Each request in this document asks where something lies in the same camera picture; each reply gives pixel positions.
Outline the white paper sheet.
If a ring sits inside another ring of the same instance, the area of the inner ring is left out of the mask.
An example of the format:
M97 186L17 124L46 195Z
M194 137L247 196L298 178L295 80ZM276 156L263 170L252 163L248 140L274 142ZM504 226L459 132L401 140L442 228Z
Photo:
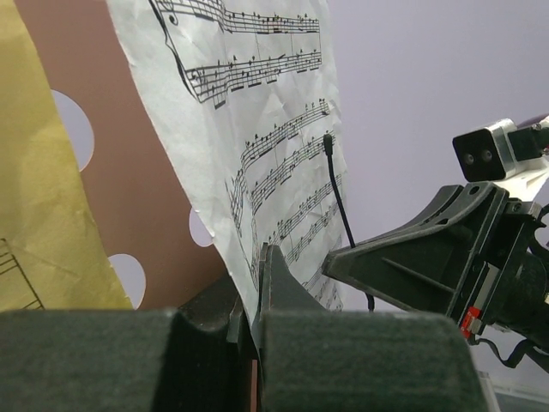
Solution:
M110 1L136 90L192 208L255 320L260 251L281 249L322 306L347 167L324 1Z

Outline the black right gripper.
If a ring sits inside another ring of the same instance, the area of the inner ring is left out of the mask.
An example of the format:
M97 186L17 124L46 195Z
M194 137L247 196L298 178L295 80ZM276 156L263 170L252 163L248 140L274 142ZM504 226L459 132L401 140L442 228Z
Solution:
M492 182L446 185L409 223L330 252L323 273L403 310L453 319L469 345L484 343L508 368L527 356L547 369L548 249L535 232L548 206L511 198L506 207L509 199ZM482 336L487 325L523 337L508 358Z

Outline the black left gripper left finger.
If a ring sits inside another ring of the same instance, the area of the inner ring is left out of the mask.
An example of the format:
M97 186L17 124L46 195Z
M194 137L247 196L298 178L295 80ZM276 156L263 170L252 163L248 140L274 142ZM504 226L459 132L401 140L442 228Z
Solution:
M246 411L245 316L228 277L179 309L1 316L4 411Z

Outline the pink perforated music stand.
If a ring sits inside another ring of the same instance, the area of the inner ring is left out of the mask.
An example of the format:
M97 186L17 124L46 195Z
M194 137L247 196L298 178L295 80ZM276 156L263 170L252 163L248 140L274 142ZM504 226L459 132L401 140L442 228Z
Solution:
M146 113L110 1L20 1L87 199L132 304L178 306L226 266Z

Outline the yellow sheet music page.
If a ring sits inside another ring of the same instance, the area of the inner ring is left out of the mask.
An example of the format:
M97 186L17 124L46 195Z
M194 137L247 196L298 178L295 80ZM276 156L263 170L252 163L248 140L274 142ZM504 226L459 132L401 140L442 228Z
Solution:
M1 309L130 309L34 42L1 3Z

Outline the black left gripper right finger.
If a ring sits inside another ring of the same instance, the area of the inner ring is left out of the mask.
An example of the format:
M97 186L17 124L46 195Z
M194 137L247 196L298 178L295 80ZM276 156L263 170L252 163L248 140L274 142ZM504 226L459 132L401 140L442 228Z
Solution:
M261 400L266 411L485 411L467 344L429 313L335 312L259 257Z

